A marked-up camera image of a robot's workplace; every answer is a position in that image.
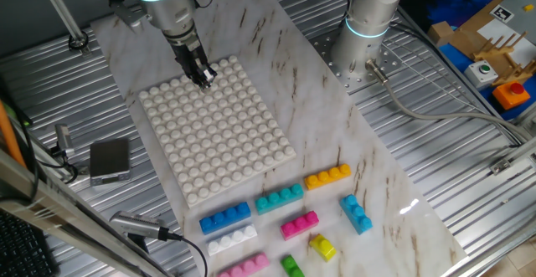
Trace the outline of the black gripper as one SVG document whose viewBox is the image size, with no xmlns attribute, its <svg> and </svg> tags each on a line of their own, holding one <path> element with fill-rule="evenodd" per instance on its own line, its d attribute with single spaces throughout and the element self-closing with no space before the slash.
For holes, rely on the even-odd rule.
<svg viewBox="0 0 536 277">
<path fill-rule="evenodd" d="M 175 53 L 176 61 L 190 80 L 201 90 L 209 88 L 218 74 L 207 65 L 207 56 L 197 31 L 190 29 L 181 34 L 166 31 L 165 38 Z"/>
</svg>

